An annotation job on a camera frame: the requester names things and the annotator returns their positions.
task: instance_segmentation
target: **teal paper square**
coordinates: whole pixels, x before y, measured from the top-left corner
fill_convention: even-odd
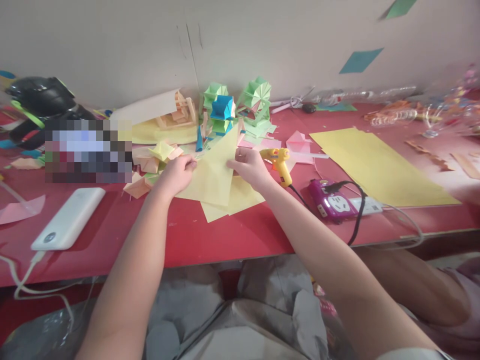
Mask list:
[[[340,74],[363,73],[384,48],[371,51],[354,51],[340,70]]]

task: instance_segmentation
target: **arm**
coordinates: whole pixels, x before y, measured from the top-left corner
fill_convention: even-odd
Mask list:
[[[196,160],[171,161],[148,194],[98,297],[76,359],[140,359],[164,269],[167,213]]]
[[[239,148],[227,166],[265,198],[296,254],[335,305],[361,359],[400,348],[438,348],[345,242],[273,180],[258,152]]]

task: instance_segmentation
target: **person's right hand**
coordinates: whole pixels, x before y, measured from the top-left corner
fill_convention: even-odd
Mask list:
[[[276,184],[260,153],[256,150],[239,147],[235,153],[235,160],[228,160],[226,166],[235,170],[243,180],[259,193],[271,187],[272,183]]]

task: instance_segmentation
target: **person's left hand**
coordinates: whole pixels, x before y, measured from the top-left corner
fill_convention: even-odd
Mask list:
[[[166,165],[153,189],[168,200],[173,199],[190,184],[196,167],[197,159],[190,154],[173,159]]]

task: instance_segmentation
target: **black cable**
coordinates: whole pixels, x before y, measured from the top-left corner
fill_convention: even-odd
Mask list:
[[[351,246],[354,243],[355,238],[357,237],[357,234],[359,232],[360,220],[362,219],[362,214],[364,213],[365,198],[367,197],[367,194],[365,194],[363,189],[356,182],[347,181],[347,180],[335,182],[332,185],[325,186],[325,191],[328,193],[336,193],[346,184],[355,185],[358,188],[358,190],[360,190],[360,195],[361,195],[360,209],[358,209],[358,214],[356,216],[355,227],[353,228],[353,234],[351,235],[351,238],[347,243],[348,246]]]
[[[314,212],[312,211],[312,209],[310,208],[310,206],[306,203],[306,201],[304,200],[304,198],[302,197],[302,195],[299,194],[299,192],[297,191],[297,189],[294,188],[293,184],[290,184],[288,186],[290,189],[293,190],[293,192],[300,198],[301,202],[303,203],[303,205],[305,205],[305,207],[310,210],[310,212],[313,214]]]

